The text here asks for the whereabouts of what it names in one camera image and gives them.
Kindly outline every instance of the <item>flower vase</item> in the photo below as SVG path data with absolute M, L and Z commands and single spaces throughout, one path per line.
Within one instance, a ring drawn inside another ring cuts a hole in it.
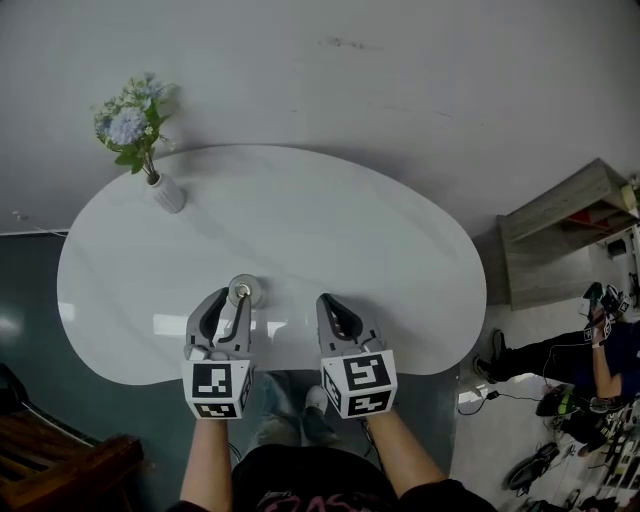
M 158 174 L 158 181 L 150 185 L 151 196 L 163 210 L 178 213 L 184 207 L 184 192 L 168 174 Z

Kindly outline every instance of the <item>sneaker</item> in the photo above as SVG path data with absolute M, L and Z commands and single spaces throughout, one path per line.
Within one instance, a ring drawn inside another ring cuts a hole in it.
M 491 373 L 489 373 L 490 369 L 490 363 L 483 361 L 478 356 L 473 358 L 473 371 L 476 372 L 476 374 L 482 377 L 484 380 L 486 380 L 489 384 L 495 384 L 497 381 L 491 376 Z
M 324 389 L 320 386 L 313 386 L 307 391 L 307 398 L 304 401 L 305 409 L 307 407 L 316 407 L 322 411 L 322 414 L 327 410 L 329 405 L 329 397 Z
M 500 329 L 494 329 L 491 341 L 493 344 L 493 358 L 491 362 L 495 363 L 507 350 L 507 345 L 504 342 L 504 333 Z

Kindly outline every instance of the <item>white wall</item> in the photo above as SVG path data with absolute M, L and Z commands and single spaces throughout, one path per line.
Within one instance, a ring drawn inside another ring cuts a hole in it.
M 181 148 L 342 156 L 477 233 L 594 157 L 638 169 L 639 63 L 633 0 L 4 0 L 0 232 L 68 227 L 121 172 L 89 106 L 150 70 Z

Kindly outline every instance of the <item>kidney-shaped table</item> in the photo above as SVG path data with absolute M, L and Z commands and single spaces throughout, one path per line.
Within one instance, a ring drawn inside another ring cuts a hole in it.
M 447 213 L 370 169 L 310 151 L 227 146 L 162 158 L 187 194 L 170 214 L 125 174 L 82 210 L 58 268 L 71 345 L 123 384 L 181 378 L 189 314 L 238 274 L 266 290 L 252 315 L 259 370 L 318 369 L 316 299 L 361 301 L 400 373 L 458 363 L 482 326 L 476 249 Z M 235 315 L 228 304 L 219 333 Z

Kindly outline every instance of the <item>gray floor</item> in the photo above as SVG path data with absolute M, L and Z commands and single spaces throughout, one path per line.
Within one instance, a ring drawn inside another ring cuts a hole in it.
M 163 510 L 178 497 L 194 424 L 182 383 L 124 386 L 96 375 L 80 360 L 57 309 L 63 242 L 52 235 L 0 237 L 0 361 L 22 380 L 31 401 L 59 420 L 98 439 L 138 436 L 148 461 L 137 479 L 140 510 Z M 293 378 L 299 403 L 318 374 L 295 372 Z M 245 419 L 229 423 L 231 442 L 241 451 L 258 423 L 260 380 L 258 373 Z M 446 471 L 453 454 L 457 385 L 457 367 L 434 376 L 400 375 L 396 399 L 399 413 Z M 331 409 L 328 417 L 346 441 L 366 452 L 359 422 L 340 420 Z

